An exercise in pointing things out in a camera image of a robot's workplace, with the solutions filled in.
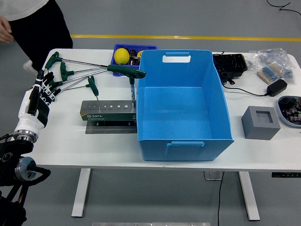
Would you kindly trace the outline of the person's right hand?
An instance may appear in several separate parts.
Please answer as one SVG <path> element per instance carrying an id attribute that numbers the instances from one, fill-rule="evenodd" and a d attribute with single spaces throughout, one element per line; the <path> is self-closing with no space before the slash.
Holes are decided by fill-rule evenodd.
<path id="1" fill-rule="evenodd" d="M 0 41 L 2 43 L 11 43 L 14 39 L 11 33 L 9 21 L 5 17 L 0 16 Z"/>

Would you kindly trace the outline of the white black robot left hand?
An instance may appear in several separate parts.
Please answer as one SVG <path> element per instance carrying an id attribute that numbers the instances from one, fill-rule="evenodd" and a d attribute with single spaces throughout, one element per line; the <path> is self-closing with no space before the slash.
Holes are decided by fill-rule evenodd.
<path id="1" fill-rule="evenodd" d="M 15 136 L 32 134 L 37 136 L 48 122 L 49 106 L 61 91 L 58 82 L 53 82 L 52 72 L 44 74 L 40 70 L 34 85 L 25 93 L 18 113 L 19 122 L 15 129 Z"/>

